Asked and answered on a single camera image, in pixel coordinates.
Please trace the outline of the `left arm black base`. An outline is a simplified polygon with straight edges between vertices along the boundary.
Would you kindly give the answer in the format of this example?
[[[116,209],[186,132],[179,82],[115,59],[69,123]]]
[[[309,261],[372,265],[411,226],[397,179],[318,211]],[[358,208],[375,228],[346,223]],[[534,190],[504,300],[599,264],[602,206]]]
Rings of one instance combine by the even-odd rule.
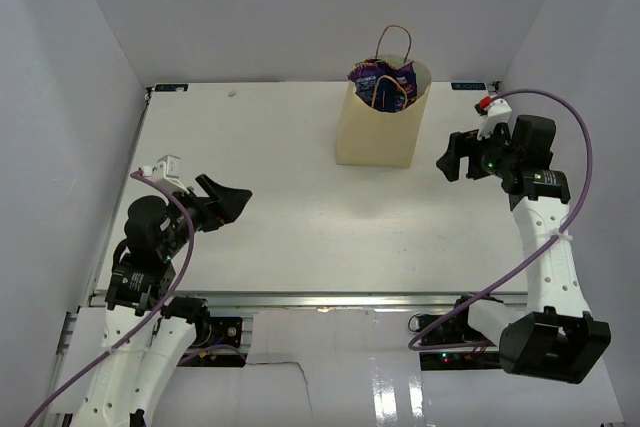
[[[243,320],[241,317],[212,316],[204,299],[176,297],[164,311],[166,318],[177,316],[195,328],[195,340],[187,348],[178,365],[197,366],[219,354],[235,355],[242,363],[240,351]]]

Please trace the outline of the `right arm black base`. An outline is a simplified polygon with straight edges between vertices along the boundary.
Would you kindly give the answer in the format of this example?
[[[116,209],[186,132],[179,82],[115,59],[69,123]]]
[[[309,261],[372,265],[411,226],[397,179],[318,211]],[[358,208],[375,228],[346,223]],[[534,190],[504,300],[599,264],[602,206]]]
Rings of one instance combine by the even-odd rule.
[[[444,315],[410,317],[408,348],[420,354],[422,364],[441,370],[503,368],[500,337],[518,312],[491,295],[471,299],[470,294],[462,295]]]

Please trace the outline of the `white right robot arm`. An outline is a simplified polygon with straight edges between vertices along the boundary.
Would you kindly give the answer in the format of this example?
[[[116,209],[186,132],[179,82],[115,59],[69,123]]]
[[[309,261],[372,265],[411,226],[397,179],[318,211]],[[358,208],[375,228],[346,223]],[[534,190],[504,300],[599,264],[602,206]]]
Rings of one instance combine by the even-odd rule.
[[[466,346],[494,344],[508,374],[579,384],[609,346],[611,331],[591,314],[561,228],[570,191],[565,174],[550,167],[555,134],[553,120],[521,115],[513,127],[499,122],[450,135],[437,167],[453,182],[467,159],[468,178],[500,179],[529,262],[524,314],[485,294],[453,318],[451,331]]]

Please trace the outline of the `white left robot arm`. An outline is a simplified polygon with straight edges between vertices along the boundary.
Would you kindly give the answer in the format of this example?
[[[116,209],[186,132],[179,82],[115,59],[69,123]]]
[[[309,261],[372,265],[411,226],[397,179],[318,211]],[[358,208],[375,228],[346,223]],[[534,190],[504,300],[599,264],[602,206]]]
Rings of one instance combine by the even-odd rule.
[[[186,351],[213,328],[205,300],[175,295],[185,274],[173,259],[191,255],[195,235],[235,222],[252,193],[197,176],[201,196],[168,175],[133,173],[156,189],[127,210],[113,255],[99,362],[74,426],[148,426]]]

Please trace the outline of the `dark blue Kroks chip bag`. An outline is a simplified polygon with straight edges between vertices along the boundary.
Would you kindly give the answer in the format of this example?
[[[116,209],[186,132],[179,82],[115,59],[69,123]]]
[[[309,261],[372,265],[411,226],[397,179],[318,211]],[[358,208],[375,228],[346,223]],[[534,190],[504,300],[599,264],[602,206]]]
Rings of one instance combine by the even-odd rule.
[[[388,60],[372,58],[354,65],[347,78],[356,95],[369,107],[398,113],[417,100],[417,76],[413,63],[394,67]]]

